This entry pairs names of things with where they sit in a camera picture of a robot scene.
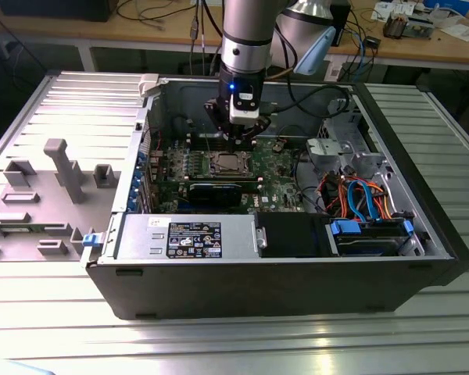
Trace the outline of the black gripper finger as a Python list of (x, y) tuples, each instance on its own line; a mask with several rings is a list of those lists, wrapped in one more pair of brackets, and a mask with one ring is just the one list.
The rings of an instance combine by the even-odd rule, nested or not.
[(203, 105), (215, 128), (222, 133), (226, 141), (226, 150), (235, 150), (235, 125), (230, 122), (227, 112), (218, 105), (216, 99), (210, 99)]
[(269, 116), (260, 116), (252, 127), (241, 130), (237, 140), (237, 150), (252, 151), (257, 145), (256, 137), (263, 133), (270, 125), (271, 119)]

